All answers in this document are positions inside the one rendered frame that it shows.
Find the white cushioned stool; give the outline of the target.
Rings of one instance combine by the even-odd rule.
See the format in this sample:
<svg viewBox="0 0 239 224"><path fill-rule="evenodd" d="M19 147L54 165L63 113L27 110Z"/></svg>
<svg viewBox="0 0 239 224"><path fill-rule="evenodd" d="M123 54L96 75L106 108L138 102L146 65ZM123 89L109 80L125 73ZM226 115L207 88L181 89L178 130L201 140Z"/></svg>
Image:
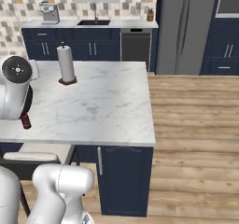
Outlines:
<svg viewBox="0 0 239 224"><path fill-rule="evenodd" d="M0 224L16 224L20 204L30 216L22 180L31 180L41 164L70 164L74 152L72 145L59 144L23 144L16 152L0 152Z"/></svg>

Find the grey fridge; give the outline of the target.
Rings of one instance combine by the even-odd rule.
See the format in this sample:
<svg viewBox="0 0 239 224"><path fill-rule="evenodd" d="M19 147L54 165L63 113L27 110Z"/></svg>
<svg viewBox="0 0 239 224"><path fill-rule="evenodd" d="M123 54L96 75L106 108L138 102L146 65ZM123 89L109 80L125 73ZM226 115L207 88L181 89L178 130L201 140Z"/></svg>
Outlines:
<svg viewBox="0 0 239 224"><path fill-rule="evenodd" d="M157 75L199 75L215 0L162 0Z"/></svg>

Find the black sink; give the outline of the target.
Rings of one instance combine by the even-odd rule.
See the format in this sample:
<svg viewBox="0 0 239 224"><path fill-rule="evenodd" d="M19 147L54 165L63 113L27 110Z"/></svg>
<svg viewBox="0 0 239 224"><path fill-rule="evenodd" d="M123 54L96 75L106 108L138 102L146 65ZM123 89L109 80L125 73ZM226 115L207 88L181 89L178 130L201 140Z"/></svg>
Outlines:
<svg viewBox="0 0 239 224"><path fill-rule="evenodd" d="M82 20L77 25L108 25L110 20Z"/></svg>

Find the dark tap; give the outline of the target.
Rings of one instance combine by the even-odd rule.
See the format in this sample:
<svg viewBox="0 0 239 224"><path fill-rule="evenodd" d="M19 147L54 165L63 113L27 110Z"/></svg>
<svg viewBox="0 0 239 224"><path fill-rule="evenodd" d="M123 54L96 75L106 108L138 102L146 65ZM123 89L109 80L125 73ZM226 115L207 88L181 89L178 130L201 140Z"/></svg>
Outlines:
<svg viewBox="0 0 239 224"><path fill-rule="evenodd" d="M99 21L98 13L97 13L97 4L93 4L93 11L94 11L94 20Z"/></svg>

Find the white paper towel roll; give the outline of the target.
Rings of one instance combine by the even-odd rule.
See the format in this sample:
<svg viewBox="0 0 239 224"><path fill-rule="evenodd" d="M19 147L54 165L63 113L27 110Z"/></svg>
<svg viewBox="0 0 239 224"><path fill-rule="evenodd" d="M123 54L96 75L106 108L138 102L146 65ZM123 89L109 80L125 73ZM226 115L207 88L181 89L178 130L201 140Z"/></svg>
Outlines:
<svg viewBox="0 0 239 224"><path fill-rule="evenodd" d="M73 64L72 50L64 43L57 48L58 60L61 70L59 82L63 85L71 85L77 82Z"/></svg>

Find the silver built-in oven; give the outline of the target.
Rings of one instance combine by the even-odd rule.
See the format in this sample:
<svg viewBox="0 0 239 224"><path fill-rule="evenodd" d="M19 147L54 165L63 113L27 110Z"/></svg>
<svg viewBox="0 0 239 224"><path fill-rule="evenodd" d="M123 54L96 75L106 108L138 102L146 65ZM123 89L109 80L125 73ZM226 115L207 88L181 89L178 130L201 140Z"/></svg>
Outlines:
<svg viewBox="0 0 239 224"><path fill-rule="evenodd" d="M218 0L217 18L239 18L239 0Z"/></svg>

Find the navy tall cupboard unit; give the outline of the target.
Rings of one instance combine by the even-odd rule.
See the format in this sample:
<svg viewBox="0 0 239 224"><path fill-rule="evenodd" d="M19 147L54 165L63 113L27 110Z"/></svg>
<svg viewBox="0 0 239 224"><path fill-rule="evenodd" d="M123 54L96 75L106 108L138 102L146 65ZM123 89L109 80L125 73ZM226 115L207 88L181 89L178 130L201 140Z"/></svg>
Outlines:
<svg viewBox="0 0 239 224"><path fill-rule="evenodd" d="M239 76L239 19L212 21L201 74Z"/></svg>

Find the black dishwasher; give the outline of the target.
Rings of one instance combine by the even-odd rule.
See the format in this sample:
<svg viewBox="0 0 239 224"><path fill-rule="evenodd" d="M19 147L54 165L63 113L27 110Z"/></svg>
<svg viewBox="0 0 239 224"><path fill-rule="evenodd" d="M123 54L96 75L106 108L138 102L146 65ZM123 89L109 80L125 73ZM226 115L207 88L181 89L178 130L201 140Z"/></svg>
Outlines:
<svg viewBox="0 0 239 224"><path fill-rule="evenodd" d="M120 30L120 58L124 62L145 62L150 64L150 28L122 28Z"/></svg>

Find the navy base cupboard run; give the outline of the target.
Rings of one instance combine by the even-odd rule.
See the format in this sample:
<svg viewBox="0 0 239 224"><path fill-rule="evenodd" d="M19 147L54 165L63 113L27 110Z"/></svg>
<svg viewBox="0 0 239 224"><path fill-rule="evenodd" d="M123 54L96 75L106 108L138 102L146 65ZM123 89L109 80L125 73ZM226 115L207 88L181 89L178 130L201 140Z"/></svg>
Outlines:
<svg viewBox="0 0 239 224"><path fill-rule="evenodd" d="M57 61L57 48L71 48L74 61L119 61L120 30L111 28L22 28L28 57Z"/></svg>

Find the navy island cabinet door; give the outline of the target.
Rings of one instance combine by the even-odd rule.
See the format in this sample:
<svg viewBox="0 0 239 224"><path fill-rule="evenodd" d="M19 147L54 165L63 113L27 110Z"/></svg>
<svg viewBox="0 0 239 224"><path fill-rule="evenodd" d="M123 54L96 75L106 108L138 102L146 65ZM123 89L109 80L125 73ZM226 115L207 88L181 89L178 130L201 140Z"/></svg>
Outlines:
<svg viewBox="0 0 239 224"><path fill-rule="evenodd" d="M103 175L97 178L101 213L145 217L151 177L152 147L101 147Z"/></svg>

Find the silver coffee machine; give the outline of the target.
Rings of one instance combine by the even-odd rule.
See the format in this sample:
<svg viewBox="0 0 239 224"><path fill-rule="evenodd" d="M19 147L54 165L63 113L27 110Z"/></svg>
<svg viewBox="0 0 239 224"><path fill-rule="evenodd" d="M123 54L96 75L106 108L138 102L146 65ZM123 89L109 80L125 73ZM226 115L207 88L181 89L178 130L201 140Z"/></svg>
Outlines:
<svg viewBox="0 0 239 224"><path fill-rule="evenodd" d="M43 16L43 24L57 24L60 22L58 7L46 1L39 4L39 11Z"/></svg>

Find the dark red condiment bottle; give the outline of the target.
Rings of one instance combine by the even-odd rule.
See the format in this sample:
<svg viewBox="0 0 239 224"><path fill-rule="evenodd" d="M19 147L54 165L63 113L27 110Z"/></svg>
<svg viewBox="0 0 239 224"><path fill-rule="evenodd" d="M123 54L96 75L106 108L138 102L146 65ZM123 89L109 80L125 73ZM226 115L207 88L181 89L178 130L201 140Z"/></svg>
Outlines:
<svg viewBox="0 0 239 224"><path fill-rule="evenodd" d="M30 129L32 127L29 116L27 114L21 117L21 124L24 129Z"/></svg>

